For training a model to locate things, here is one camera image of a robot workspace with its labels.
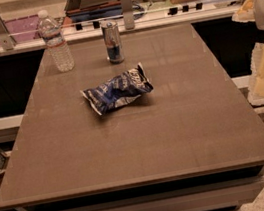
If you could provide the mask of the silver blue energy drink can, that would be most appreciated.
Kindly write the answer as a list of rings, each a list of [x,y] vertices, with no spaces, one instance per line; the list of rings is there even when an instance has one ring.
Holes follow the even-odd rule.
[[[102,21],[100,25],[109,61],[113,64],[121,63],[125,57],[120,40],[118,24],[114,20],[107,20]]]

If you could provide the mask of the blue crumpled chip bag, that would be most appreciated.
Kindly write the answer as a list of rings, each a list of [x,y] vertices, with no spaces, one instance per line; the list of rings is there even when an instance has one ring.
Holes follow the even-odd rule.
[[[81,90],[81,95],[89,101],[97,114],[104,115],[151,91],[153,86],[140,63],[134,69],[124,71],[96,88]]]

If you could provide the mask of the clear plastic water bottle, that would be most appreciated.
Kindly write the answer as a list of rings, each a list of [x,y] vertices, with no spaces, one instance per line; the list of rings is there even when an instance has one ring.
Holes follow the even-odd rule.
[[[61,72],[71,71],[75,61],[59,23],[46,10],[38,11],[39,35],[45,42],[56,67]]]

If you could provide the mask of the purple mat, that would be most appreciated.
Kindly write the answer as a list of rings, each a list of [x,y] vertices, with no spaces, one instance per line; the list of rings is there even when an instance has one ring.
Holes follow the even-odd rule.
[[[5,21],[7,33],[14,38],[15,42],[23,43],[39,39],[38,16],[26,16]]]

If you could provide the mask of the grey metal post centre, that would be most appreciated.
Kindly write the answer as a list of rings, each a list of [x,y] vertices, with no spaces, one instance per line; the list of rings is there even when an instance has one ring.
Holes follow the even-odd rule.
[[[132,0],[121,0],[121,6],[126,30],[134,29],[135,22],[132,10]]]

